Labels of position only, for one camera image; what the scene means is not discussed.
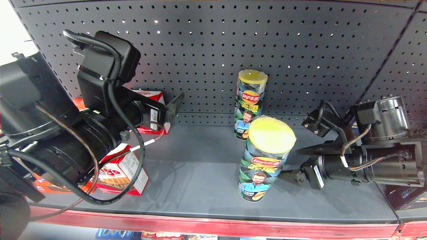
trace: snack box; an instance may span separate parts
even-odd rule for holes
[[[152,100],[155,100],[157,102],[163,103],[163,105],[164,105],[163,93],[161,91],[134,90],[134,92],[139,93],[139,94],[141,94],[145,97],[148,97]],[[157,111],[156,110],[151,110],[150,121],[157,121]],[[152,123],[150,125],[150,128],[147,128],[144,126],[138,127],[138,132],[141,134],[156,134],[156,135],[161,133],[161,129],[159,131],[155,131],[154,129],[159,129],[159,128],[156,124]],[[163,135],[167,135],[167,133],[169,132],[169,129],[170,129],[170,123],[165,123]]]
[[[135,232],[132,240],[185,240],[185,235],[175,232]]]
[[[35,177],[37,178],[37,180],[34,181],[34,184],[37,187],[37,190],[39,190],[42,193],[71,193],[71,191],[66,187],[59,187],[59,186],[53,185],[38,175],[35,175]],[[85,186],[82,186],[80,188],[86,192],[87,190],[89,190],[90,187],[91,187],[91,182],[88,182]]]
[[[120,240],[120,239],[130,239],[132,240],[133,231],[125,230],[116,230],[116,229],[98,229],[95,239],[105,239],[105,240]]]
[[[395,210],[427,208],[427,186],[386,186],[386,197]]]
[[[187,235],[187,240],[218,240],[217,235]]]
[[[116,149],[109,152],[101,162],[130,148],[129,145],[122,143]],[[133,152],[110,161],[99,170],[97,188],[106,193],[122,192],[130,183],[138,164],[138,159]],[[142,169],[137,181],[127,194],[140,196],[147,182],[148,176],[144,169]]]

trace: white sticker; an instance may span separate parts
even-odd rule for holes
[[[325,184],[323,183],[323,179],[322,179],[322,176],[320,175],[319,168],[317,167],[317,165],[314,166],[314,172],[316,173],[317,180],[319,181],[319,184],[320,184],[320,188],[323,188]]]
[[[157,122],[157,110],[151,109],[150,121]],[[154,123],[150,124],[150,128],[157,131],[157,125]]]

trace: pegboard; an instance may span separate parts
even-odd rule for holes
[[[286,122],[293,129],[304,129],[301,125],[305,116],[295,115],[270,115],[268,116]],[[234,126],[234,115],[232,114],[206,114],[206,113],[179,113],[176,115],[175,123],[179,125],[198,126]]]
[[[364,99],[402,95],[410,119],[427,119],[427,14],[416,13]]]
[[[77,65],[63,29],[109,31],[142,57],[128,88],[180,92],[187,113],[230,114],[237,73],[269,75],[263,113],[305,115],[321,99],[344,113],[368,87],[412,10],[338,1],[106,1],[19,8],[72,97]]]
[[[419,9],[419,11],[423,11],[423,12],[427,12],[427,2],[426,1],[422,1]]]
[[[54,4],[54,3],[68,3],[70,0],[9,0],[13,7],[28,7],[28,6],[36,6],[36,5],[44,5],[44,4]],[[77,1],[92,1],[92,0],[73,0],[73,2]],[[348,2],[357,2],[355,0],[344,0]],[[394,1],[383,1],[383,0],[365,0],[364,3],[372,3],[372,4],[383,4],[383,5],[393,5],[400,7],[415,7],[418,0],[394,0]]]

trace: red and white snack box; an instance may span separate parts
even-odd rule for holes
[[[119,155],[130,148],[129,145],[122,143],[116,149],[109,152],[102,161],[110,156]],[[130,183],[138,164],[138,159],[133,152],[110,161],[99,170],[97,188],[106,193],[120,193]],[[140,196],[147,182],[148,176],[144,169],[142,169],[134,186],[127,194]]]
[[[163,93],[160,91],[134,90],[134,92],[139,93],[157,102],[163,103],[164,105]],[[157,120],[157,111],[151,110],[150,121],[156,121],[156,120]],[[156,135],[160,134],[161,130],[160,131],[153,130],[153,129],[157,129],[157,126],[155,124],[152,123],[151,128],[152,129],[149,129],[144,126],[140,126],[138,127],[138,132],[141,134],[156,134]],[[167,133],[169,132],[169,129],[170,129],[170,123],[165,123],[163,135],[167,135]]]
[[[143,231],[141,233],[142,240],[185,240],[185,236],[176,233],[176,232],[149,232],[149,231]]]

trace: shelf surface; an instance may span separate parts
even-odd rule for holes
[[[294,150],[334,138],[319,138],[305,129],[294,132],[298,138]],[[146,147],[144,169],[149,182],[142,196],[126,195],[106,206],[82,202],[74,210],[281,222],[397,220],[374,184],[356,187],[346,181],[330,181],[323,191],[317,191],[278,179],[261,202],[249,203],[240,197],[237,187],[244,144],[233,136],[231,127],[173,126],[169,135]],[[296,167],[306,159],[292,151],[287,163]],[[106,199],[113,194],[96,190],[93,196]],[[61,208],[76,200],[73,194],[47,193],[37,205]]]

